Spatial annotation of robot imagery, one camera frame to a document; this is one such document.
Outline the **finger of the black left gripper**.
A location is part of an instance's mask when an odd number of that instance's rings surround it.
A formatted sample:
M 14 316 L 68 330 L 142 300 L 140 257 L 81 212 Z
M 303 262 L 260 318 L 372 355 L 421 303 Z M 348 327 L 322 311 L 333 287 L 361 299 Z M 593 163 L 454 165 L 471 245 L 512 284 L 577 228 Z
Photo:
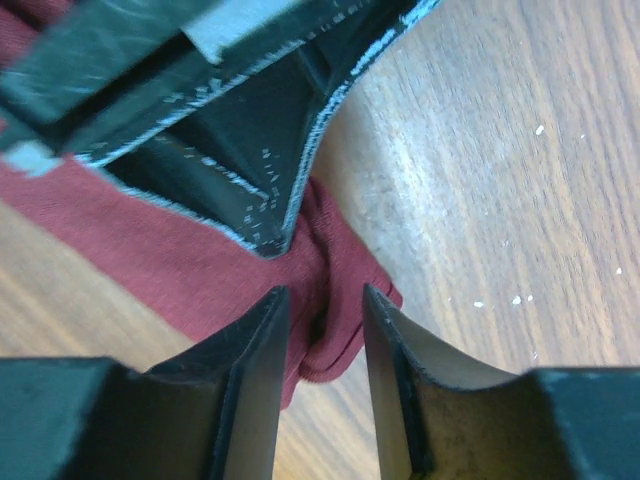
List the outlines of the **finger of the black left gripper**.
M 292 243 L 334 114 L 431 1 L 303 1 L 77 161 L 119 191 L 221 231 L 263 258 Z

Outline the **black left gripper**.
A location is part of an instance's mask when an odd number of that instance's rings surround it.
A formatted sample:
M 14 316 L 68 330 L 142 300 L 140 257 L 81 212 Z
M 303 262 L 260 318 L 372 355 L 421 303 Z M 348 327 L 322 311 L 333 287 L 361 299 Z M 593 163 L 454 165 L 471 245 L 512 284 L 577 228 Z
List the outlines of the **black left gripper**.
M 5 1 L 2 161 L 102 167 L 164 131 L 203 146 L 245 122 L 239 87 L 319 23 L 316 1 Z

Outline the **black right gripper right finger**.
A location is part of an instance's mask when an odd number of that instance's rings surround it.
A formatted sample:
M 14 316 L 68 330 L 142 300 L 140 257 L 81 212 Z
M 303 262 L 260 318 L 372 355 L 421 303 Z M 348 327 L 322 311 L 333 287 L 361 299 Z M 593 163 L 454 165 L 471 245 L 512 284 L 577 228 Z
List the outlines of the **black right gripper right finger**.
M 481 362 L 363 291 L 363 328 L 385 479 L 635 479 L 639 371 Z

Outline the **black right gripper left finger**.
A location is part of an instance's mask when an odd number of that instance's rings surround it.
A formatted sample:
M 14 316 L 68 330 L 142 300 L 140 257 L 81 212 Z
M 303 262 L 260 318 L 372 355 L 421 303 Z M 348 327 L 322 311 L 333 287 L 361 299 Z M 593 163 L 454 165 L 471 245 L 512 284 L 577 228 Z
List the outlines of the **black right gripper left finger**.
M 276 287 L 146 372 L 109 357 L 1 362 L 5 479 L 268 479 L 289 335 Z

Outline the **dark red cloth napkin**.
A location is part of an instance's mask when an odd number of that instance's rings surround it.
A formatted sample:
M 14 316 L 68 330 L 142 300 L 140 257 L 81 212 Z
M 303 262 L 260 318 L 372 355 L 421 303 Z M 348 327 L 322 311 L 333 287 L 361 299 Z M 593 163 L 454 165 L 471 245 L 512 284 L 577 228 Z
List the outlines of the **dark red cloth napkin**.
M 390 277 L 311 175 L 291 246 L 275 258 L 119 191 L 71 154 L 43 175 L 16 171 L 1 158 L 1 198 L 194 341 L 227 327 L 273 287 L 286 286 L 292 324 L 284 403 L 300 381 L 331 381 L 359 353 L 365 285 L 399 299 Z

